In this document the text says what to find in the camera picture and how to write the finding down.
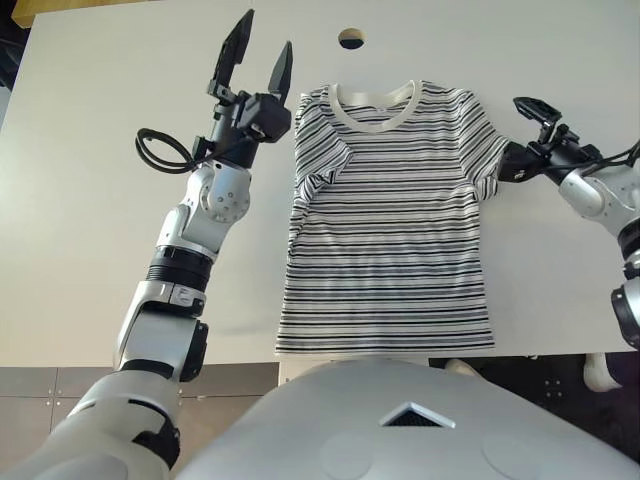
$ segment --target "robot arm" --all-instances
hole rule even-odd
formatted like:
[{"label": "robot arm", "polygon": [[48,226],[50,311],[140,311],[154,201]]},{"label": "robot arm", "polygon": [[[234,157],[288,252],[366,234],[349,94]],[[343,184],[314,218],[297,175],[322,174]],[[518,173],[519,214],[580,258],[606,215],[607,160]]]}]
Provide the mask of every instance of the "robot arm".
[{"label": "robot arm", "polygon": [[[258,145],[278,141],[291,125],[284,107],[291,43],[276,63],[268,94],[235,94],[229,87],[252,19],[250,10],[222,46],[207,91],[219,101],[209,137],[198,137],[189,153],[166,134],[138,132],[136,149],[145,163],[165,173],[192,173],[135,291],[118,337],[115,372],[91,387],[36,453],[0,478],[169,478],[180,453],[179,382],[194,379],[204,361],[208,327],[198,318],[211,268],[227,232],[249,209],[248,169]],[[173,147],[185,163],[154,155],[144,143],[150,139]]]},{"label": "robot arm", "polygon": [[556,128],[562,115],[555,108],[527,97],[514,103],[542,127],[538,140],[526,148],[507,148],[499,179],[520,183],[545,174],[582,218],[600,223],[617,238],[626,282],[613,291],[611,302],[625,341],[640,349],[640,141],[605,159],[593,145],[580,146],[567,125]]}]

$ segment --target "shirt sleeve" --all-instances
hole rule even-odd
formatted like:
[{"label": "shirt sleeve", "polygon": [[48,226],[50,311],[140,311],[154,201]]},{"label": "shirt sleeve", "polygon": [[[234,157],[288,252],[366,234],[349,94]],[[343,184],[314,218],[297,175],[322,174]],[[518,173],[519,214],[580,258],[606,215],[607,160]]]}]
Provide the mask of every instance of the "shirt sleeve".
[{"label": "shirt sleeve", "polygon": [[498,193],[498,167],[509,139],[489,122],[480,102],[471,92],[459,105],[460,163],[474,186],[478,201]]},{"label": "shirt sleeve", "polygon": [[310,95],[302,95],[294,118],[296,178],[291,221],[289,251],[302,230],[309,205],[318,192],[335,182],[351,159],[346,143],[322,114]]}]

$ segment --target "black cable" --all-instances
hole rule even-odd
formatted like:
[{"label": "black cable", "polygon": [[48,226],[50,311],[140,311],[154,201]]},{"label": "black cable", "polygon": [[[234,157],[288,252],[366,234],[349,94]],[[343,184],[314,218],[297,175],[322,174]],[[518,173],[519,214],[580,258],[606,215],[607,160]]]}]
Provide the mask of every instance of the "black cable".
[{"label": "black cable", "polygon": [[[158,157],[151,150],[149,150],[149,147],[147,147],[147,145],[145,144],[145,140],[158,140],[159,142],[170,146],[176,152],[178,152],[178,155],[183,158],[184,162],[172,162]],[[210,153],[209,155],[199,160],[195,160],[191,156],[189,150],[187,150],[184,145],[182,145],[171,135],[167,135],[166,133],[158,132],[156,130],[151,130],[150,128],[141,128],[140,130],[138,130],[138,133],[136,134],[135,144],[138,155],[140,156],[142,161],[149,165],[151,168],[163,173],[180,174],[188,173],[195,170],[201,163],[224,157],[224,155],[228,154],[229,152],[251,141],[251,138],[245,137],[242,140],[231,145],[231,147],[229,147],[228,149],[223,150],[222,152]]]}]

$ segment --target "table surface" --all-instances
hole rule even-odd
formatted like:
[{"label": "table surface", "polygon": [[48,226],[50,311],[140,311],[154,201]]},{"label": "table surface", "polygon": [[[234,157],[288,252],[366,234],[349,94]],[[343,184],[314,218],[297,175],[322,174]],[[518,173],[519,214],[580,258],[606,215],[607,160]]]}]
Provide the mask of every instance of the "table surface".
[{"label": "table surface", "polygon": [[[232,85],[264,89],[290,39],[291,109],[300,93],[329,82],[389,91],[422,78],[474,90],[496,128],[519,142],[537,135],[511,103],[521,95],[559,108],[605,155],[637,139],[634,2],[455,3],[180,0],[39,15],[0,132],[0,364],[109,364],[163,217],[186,182],[145,166],[135,132],[166,131],[186,145],[207,132],[214,100],[204,91],[249,6],[252,41]],[[580,21],[566,21],[577,11]],[[524,28],[522,18],[539,28]],[[364,31],[363,48],[339,47],[348,26]],[[252,172],[251,210],[229,234],[207,292],[207,363],[274,359],[292,134],[261,147]],[[486,354],[627,349],[609,305],[622,262],[604,229],[580,219],[544,178],[503,185],[481,217],[497,340]]]}]

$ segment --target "striped t-shirt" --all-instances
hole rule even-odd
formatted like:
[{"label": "striped t-shirt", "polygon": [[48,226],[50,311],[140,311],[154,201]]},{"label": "striped t-shirt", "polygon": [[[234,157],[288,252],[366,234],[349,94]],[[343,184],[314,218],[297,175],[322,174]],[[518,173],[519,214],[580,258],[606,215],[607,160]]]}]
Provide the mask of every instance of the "striped t-shirt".
[{"label": "striped t-shirt", "polygon": [[413,85],[386,109],[302,96],[277,353],[494,345],[478,202],[508,139],[471,92]]}]

